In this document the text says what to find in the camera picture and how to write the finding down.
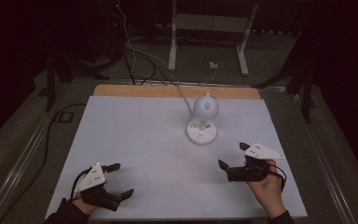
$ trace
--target white lamp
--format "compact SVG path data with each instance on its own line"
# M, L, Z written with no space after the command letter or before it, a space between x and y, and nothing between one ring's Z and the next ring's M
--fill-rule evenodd
M215 139L217 130L214 123L219 113L219 104L209 92L194 103L193 118L187 125L187 136L195 144L207 145Z

